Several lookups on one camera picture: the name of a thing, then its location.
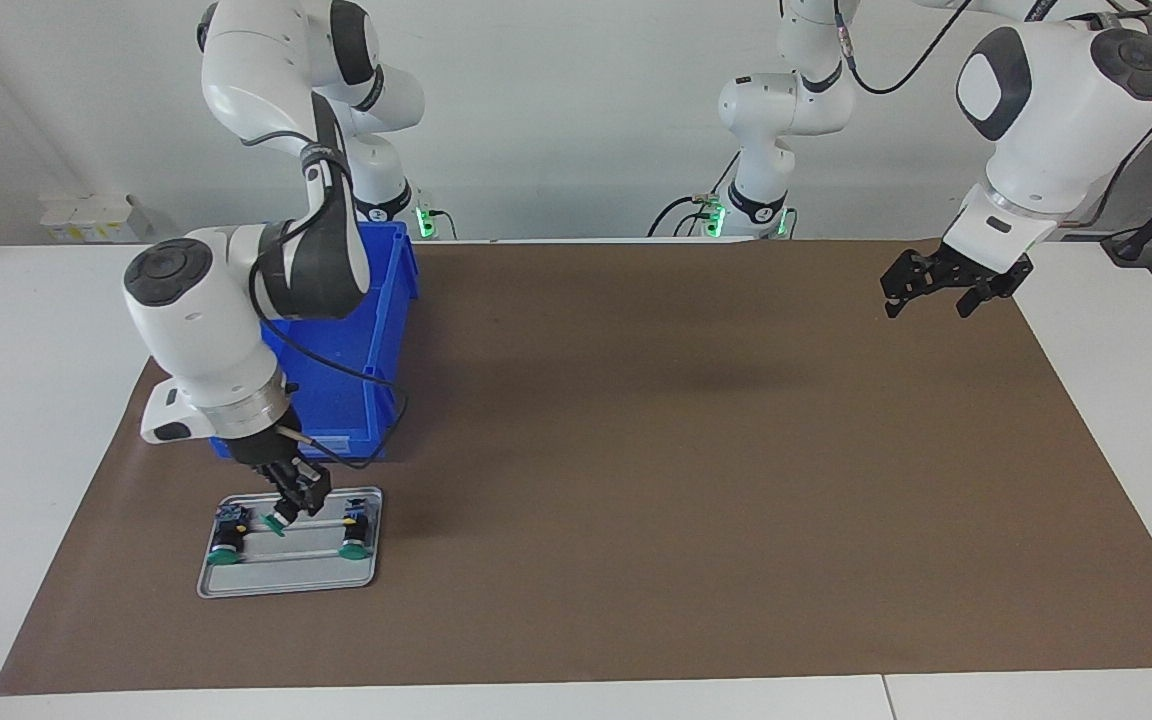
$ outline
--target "white tabletop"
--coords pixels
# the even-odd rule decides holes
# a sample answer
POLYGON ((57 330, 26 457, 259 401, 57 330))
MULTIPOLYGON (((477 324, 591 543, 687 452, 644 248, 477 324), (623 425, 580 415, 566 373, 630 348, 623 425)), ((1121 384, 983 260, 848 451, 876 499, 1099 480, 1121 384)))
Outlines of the white tabletop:
MULTIPOLYGON (((12 518, 10 532, 0 525, 0 667, 146 358, 119 290, 137 250, 0 247, 0 507, 12 518)), ((1152 533, 1152 278, 1114 268, 1098 247, 1032 256, 1038 270, 1021 288, 1021 310, 1152 533)), ((888 696, 900 720, 1152 717, 1137 711, 1152 702, 1152 670, 96 694, 0 698, 0 717, 214 717, 237 703, 275 712, 361 705, 374 717, 564 717, 570 707, 573 717, 887 720, 888 696)))

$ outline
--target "white wall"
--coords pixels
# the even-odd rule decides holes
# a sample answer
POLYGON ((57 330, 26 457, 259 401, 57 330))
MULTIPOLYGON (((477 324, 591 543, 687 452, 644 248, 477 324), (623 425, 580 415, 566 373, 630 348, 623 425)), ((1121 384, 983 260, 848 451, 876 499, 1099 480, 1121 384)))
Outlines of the white wall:
MULTIPOLYGON (((297 164, 242 149, 202 101, 194 28, 205 5, 0 0, 3 84, 84 185, 132 194, 165 232, 303 211, 297 164)), ((408 174, 471 237, 642 234, 667 200, 708 190, 735 151, 717 118, 726 79, 785 69, 774 0, 366 8, 385 60, 429 96, 425 122, 393 136, 408 174)), ((861 71, 897 77, 947 17, 867 0, 854 28, 861 71)), ((839 136, 795 142, 801 236, 942 230, 990 154, 956 108, 954 79, 995 23, 968 13, 905 90, 862 97, 839 136)), ((1 156, 0 177, 12 176, 17 164, 1 156)), ((13 206, 29 202, 12 194, 13 206)), ((22 227, 13 240, 31 237, 22 227)))

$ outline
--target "green light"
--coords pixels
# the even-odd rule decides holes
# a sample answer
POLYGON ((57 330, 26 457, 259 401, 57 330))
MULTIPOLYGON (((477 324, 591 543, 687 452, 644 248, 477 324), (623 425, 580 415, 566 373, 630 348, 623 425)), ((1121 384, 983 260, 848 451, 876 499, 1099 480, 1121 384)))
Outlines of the green light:
POLYGON ((429 217, 425 209, 416 209, 416 222, 420 223, 420 236, 434 237, 434 220, 429 217))
POLYGON ((722 237, 723 234, 723 220, 727 219, 727 209, 723 205, 717 206, 713 213, 708 215, 708 225, 705 227, 705 234, 710 237, 722 237))

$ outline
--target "blue bin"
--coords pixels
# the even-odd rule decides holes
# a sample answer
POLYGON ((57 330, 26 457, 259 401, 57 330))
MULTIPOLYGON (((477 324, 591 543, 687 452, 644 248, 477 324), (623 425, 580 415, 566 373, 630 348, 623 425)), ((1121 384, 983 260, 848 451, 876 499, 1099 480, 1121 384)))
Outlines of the blue bin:
MULTIPOLYGON (((407 308, 419 296, 420 271, 406 225, 358 223, 358 232, 371 265, 371 288, 362 304, 342 320, 275 320, 274 324, 291 340, 324 357, 393 381, 397 377, 407 308)), ((394 393, 316 363, 285 347, 273 333, 263 332, 288 382, 300 386, 291 404, 301 417, 303 432, 339 456, 371 456, 385 430, 396 419, 394 393)), ((211 446, 217 455, 229 457, 219 439, 212 438, 211 446)), ((312 447, 301 449, 308 457, 325 458, 312 447)))

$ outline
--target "robotic arm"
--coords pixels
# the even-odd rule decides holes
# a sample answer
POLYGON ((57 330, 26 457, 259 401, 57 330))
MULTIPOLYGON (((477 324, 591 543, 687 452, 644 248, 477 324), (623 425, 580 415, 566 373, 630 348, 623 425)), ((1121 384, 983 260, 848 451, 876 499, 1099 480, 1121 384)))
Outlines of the robotic arm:
POLYGON ((424 96, 410 74, 379 63, 370 17, 343 0, 223 0, 198 41, 212 114, 243 145, 296 156, 311 213, 192 232, 128 266, 128 310, 172 376, 154 388, 141 433, 151 444, 220 438, 278 488, 266 521, 285 526, 319 511, 332 483, 298 450, 300 420, 262 317, 338 319, 362 302, 371 278, 358 220, 401 218, 417 192, 388 142, 357 136, 419 122, 424 96))
MULTIPOLYGON (((969 288, 958 304, 969 316, 980 302, 1015 291, 1033 267, 1028 249, 1151 131, 1152 8, 1128 12, 1114 0, 914 1, 1011 21, 975 47, 957 81, 960 108, 995 142, 984 177, 940 250, 925 258, 910 250, 882 275, 893 318, 914 297, 945 287, 969 288)), ((778 45, 794 69, 723 89, 719 114, 741 154, 721 197, 719 233, 773 234, 794 170, 787 136, 846 127, 856 94, 846 24, 858 5, 787 1, 778 45)))

